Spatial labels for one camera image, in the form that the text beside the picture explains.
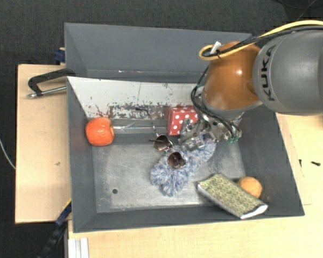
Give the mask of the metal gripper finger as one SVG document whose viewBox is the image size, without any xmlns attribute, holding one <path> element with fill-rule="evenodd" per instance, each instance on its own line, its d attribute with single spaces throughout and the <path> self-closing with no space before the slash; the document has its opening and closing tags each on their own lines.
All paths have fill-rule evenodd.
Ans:
<svg viewBox="0 0 323 258">
<path fill-rule="evenodd" d="M 200 134 L 199 125 L 199 120 L 185 118 L 181 125 L 180 135 L 182 137 L 197 137 Z"/>
<path fill-rule="evenodd" d="M 178 143 L 183 147 L 183 149 L 188 150 L 200 149 L 205 146 L 205 140 L 203 136 L 190 138 L 180 137 L 178 139 Z"/>
</svg>

